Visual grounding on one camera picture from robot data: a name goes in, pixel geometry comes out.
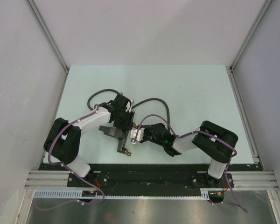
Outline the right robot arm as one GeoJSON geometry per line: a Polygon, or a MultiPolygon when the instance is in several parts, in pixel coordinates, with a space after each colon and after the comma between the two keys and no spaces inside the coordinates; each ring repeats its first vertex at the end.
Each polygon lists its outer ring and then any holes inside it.
{"type": "Polygon", "coordinates": [[[222,176],[231,158],[237,154],[238,136],[206,120],[198,129],[181,136],[170,132],[163,123],[145,125],[138,131],[137,141],[159,145],[172,157],[196,148],[202,150],[211,158],[206,182],[211,187],[217,187],[223,181],[222,176]]]}

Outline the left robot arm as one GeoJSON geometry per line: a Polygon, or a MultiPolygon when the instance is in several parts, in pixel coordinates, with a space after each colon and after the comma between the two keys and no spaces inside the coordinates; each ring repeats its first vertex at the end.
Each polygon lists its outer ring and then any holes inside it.
{"type": "Polygon", "coordinates": [[[118,141],[117,151],[126,153],[126,139],[133,127],[133,99],[118,94],[114,100],[95,105],[94,109],[72,121],[57,118],[44,143],[50,165],[61,165],[78,175],[80,184],[87,187],[94,181],[91,167],[79,155],[83,135],[98,128],[105,135],[118,141]]]}

